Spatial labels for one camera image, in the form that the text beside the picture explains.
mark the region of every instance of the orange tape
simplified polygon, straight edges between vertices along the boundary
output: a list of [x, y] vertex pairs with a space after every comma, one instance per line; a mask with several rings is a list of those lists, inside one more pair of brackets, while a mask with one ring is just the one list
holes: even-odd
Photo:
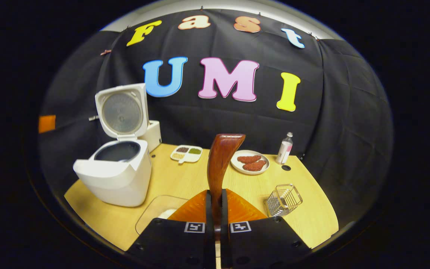
[[39, 117], [39, 133], [52, 131], [56, 128], [56, 115]]

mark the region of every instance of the table surface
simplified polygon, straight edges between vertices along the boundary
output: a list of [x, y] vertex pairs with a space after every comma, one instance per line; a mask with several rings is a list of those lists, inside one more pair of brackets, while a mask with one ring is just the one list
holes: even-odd
[[[106, 240], [127, 250], [137, 239], [136, 222], [154, 198], [171, 195], [190, 199], [208, 189], [208, 149], [204, 149], [196, 163], [179, 165], [170, 158], [176, 145], [160, 144], [150, 155], [152, 174], [144, 203], [138, 207], [123, 207], [99, 200], [79, 179], [64, 195], [74, 211], [96, 233]], [[330, 201], [313, 176], [296, 156], [290, 156], [286, 165], [292, 169], [282, 170], [275, 162], [276, 155], [265, 155], [269, 168], [260, 175], [245, 175], [228, 166], [222, 187], [230, 189], [261, 212], [266, 214], [266, 199], [279, 184], [292, 183], [300, 193], [303, 203], [284, 216], [286, 222], [309, 247], [321, 244], [338, 231], [338, 219]]]

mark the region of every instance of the rice cooker lid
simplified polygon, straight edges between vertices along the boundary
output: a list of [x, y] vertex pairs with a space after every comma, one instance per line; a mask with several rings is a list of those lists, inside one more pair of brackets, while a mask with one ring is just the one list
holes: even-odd
[[126, 85], [99, 92], [97, 113], [107, 135], [117, 138], [143, 135], [148, 125], [146, 98], [145, 84], [143, 90]]

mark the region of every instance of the plate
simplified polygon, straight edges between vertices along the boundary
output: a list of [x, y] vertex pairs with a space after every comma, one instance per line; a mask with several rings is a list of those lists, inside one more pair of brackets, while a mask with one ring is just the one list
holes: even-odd
[[[178, 152], [177, 150], [179, 148], [186, 148], [186, 152]], [[191, 150], [197, 149], [200, 151], [200, 153], [194, 154], [190, 153]], [[203, 148], [200, 148], [199, 146], [194, 145], [179, 145], [177, 148], [170, 153], [170, 158], [172, 160], [179, 161], [179, 164], [182, 164], [184, 162], [194, 163], [197, 162], [198, 159], [200, 159], [200, 156], [202, 155]]]
[[[260, 171], [248, 171], [248, 170], [245, 170], [245, 169], [243, 169], [244, 163], [242, 163], [242, 162], [240, 162], [240, 161], [237, 160], [237, 158], [240, 157], [240, 156], [255, 156], [255, 155], [260, 155], [261, 156], [260, 160], [264, 160], [264, 161], [267, 162], [261, 168]], [[266, 158], [263, 154], [261, 154], [259, 152], [256, 152], [256, 151], [253, 151], [253, 150], [239, 150], [239, 151], [235, 152], [235, 154], [232, 157], [232, 160], [230, 160], [230, 163], [232, 163], [232, 166], [236, 170], [238, 170], [238, 171], [240, 171], [240, 172], [242, 172], [242, 173], [244, 173], [246, 175], [259, 175], [259, 174], [265, 172], [268, 169], [268, 167], [270, 167], [270, 161], [268, 161], [268, 158]]]

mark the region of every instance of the pink letter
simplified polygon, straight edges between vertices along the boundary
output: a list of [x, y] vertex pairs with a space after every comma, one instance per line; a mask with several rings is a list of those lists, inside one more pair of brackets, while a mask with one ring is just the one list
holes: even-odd
[[257, 62], [240, 61], [231, 73], [228, 73], [220, 58], [203, 58], [200, 63], [205, 66], [205, 78], [203, 89], [198, 92], [198, 97], [215, 98], [217, 93], [214, 90], [214, 84], [216, 82], [222, 97], [226, 98], [235, 83], [238, 82], [237, 90], [232, 95], [233, 99], [243, 102], [256, 100], [256, 95], [253, 93], [253, 82], [255, 71], [260, 67]]

